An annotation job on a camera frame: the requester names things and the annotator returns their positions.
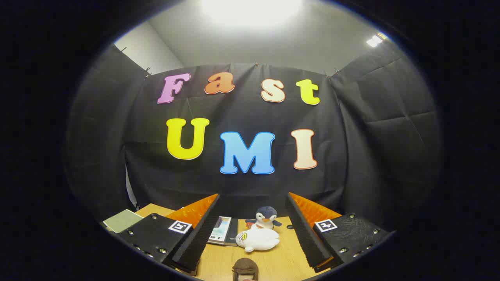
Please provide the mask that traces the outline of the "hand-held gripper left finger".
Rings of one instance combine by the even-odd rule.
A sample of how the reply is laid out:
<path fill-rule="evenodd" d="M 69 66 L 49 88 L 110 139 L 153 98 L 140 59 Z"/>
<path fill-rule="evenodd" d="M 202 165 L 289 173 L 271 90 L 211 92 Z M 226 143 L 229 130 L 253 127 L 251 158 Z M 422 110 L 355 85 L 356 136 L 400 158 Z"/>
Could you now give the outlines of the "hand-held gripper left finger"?
<path fill-rule="evenodd" d="M 167 216 L 151 213 L 117 237 L 148 259 L 191 274 L 218 220 L 219 198 L 213 194 Z"/>

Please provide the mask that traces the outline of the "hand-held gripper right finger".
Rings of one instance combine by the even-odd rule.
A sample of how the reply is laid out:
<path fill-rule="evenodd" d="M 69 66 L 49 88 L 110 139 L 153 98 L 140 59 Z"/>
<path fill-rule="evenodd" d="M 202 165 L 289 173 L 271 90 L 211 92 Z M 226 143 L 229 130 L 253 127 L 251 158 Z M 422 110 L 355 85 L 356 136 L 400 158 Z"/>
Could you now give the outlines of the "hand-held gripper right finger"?
<path fill-rule="evenodd" d="M 341 215 L 298 194 L 286 209 L 306 260 L 316 273 L 352 263 L 391 236 L 355 212 Z"/>

